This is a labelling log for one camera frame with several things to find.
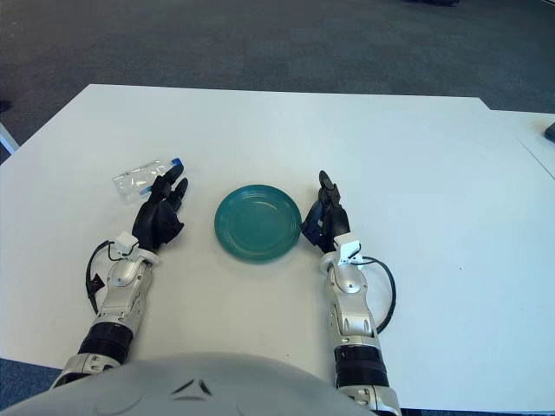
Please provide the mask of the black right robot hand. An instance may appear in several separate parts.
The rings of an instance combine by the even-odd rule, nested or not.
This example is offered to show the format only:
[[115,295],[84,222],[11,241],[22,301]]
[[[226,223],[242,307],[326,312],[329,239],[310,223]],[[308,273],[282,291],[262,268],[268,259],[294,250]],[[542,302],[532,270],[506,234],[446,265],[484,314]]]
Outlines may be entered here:
[[347,212],[340,204],[338,187],[321,170],[317,200],[301,224],[302,234],[323,253],[335,251],[334,238],[350,232]]

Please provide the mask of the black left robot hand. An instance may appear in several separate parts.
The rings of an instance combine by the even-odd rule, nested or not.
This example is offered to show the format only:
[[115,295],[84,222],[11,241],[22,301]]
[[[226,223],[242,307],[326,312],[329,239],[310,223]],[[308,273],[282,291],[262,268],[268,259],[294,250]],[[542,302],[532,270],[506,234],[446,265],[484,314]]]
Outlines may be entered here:
[[178,164],[153,182],[150,196],[140,207],[132,229],[132,235],[137,238],[141,249],[156,253],[162,244],[169,243],[184,228],[177,212],[186,193],[188,179],[183,178],[173,187],[183,171],[183,165]]

